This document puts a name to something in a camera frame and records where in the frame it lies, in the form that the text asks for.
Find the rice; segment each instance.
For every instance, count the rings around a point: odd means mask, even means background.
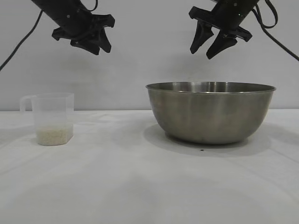
[[[43,146],[66,144],[73,136],[73,125],[42,127],[36,130],[37,143]]]

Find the cup handle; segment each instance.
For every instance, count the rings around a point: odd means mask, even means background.
[[[33,95],[24,96],[20,99],[20,112],[24,113],[26,111],[26,100],[31,99]]]

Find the stainless steel bowl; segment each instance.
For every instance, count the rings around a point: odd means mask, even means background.
[[[225,82],[146,86],[154,115],[170,135],[203,144],[246,139],[261,125],[275,87]]]

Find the black cable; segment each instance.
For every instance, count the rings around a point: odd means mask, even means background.
[[[252,10],[252,12],[254,13],[254,15],[256,16],[256,19],[257,19],[258,23],[261,25],[261,28],[262,28],[263,32],[269,38],[271,38],[278,46],[280,46],[283,50],[285,50],[289,55],[291,55],[293,58],[295,58],[297,61],[299,61],[299,56],[297,56],[295,53],[293,53],[291,50],[289,50],[285,45],[283,45],[281,42],[279,42],[275,37],[273,37],[267,31],[267,29],[273,28],[273,27],[275,27],[277,25],[277,23],[278,23],[278,13],[277,13],[275,7],[273,6],[273,4],[270,2],[270,0],[265,0],[265,2],[270,7],[270,9],[273,12],[273,15],[275,17],[275,24],[273,26],[266,26],[263,23],[263,19],[262,19],[262,16],[261,16],[261,11],[260,11],[258,5],[256,5],[256,10],[255,9]]]
[[[88,12],[93,12],[94,10],[96,10],[97,8],[98,8],[98,5],[99,5],[99,0],[95,0],[95,6],[94,6],[94,8],[93,9],[91,9],[91,10],[87,10]]]
[[[272,5],[271,2],[269,2],[268,0],[265,0],[265,1],[266,1],[266,3],[268,2],[267,5],[270,7],[271,11],[273,12],[273,15],[274,15],[274,18],[275,18],[274,25],[272,25],[272,26],[266,26],[263,23],[261,11],[260,11],[260,7],[258,5],[256,5],[256,11],[257,11],[257,14],[258,14],[259,18],[261,18],[260,21],[259,21],[259,23],[262,24],[266,29],[271,29],[271,28],[275,27],[277,25],[277,23],[278,23],[278,13],[276,11],[276,8],[274,7],[274,5]]]
[[[41,16],[43,14],[43,11],[41,10],[41,12],[38,15],[38,18],[33,26],[33,28],[29,31],[29,33],[18,43],[18,45],[15,47],[15,49],[13,50],[13,52],[10,54],[10,56],[6,59],[6,61],[0,66],[0,71],[5,67],[5,65],[13,58],[13,56],[15,55],[15,53],[17,52],[17,50],[20,48],[20,46],[25,42],[25,40],[33,33],[33,31],[36,29],[38,22],[41,19]]]

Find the white wall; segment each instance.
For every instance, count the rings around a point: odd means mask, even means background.
[[[299,1],[272,0],[280,20],[271,33],[299,53]],[[94,0],[82,0],[92,8]],[[273,22],[261,0],[265,22]],[[253,38],[212,60],[211,39],[189,51],[196,21],[192,6],[212,9],[209,0],[100,0],[97,13],[116,19],[107,28],[110,54],[94,56],[51,37],[57,25],[43,15],[35,33],[0,74],[0,110],[17,110],[19,98],[52,91],[74,92],[77,109],[148,109],[146,84],[167,81],[235,81],[278,88],[272,108],[299,108],[299,64],[261,31],[253,14],[242,26]],[[0,62],[31,29],[39,9],[30,0],[1,0]]]

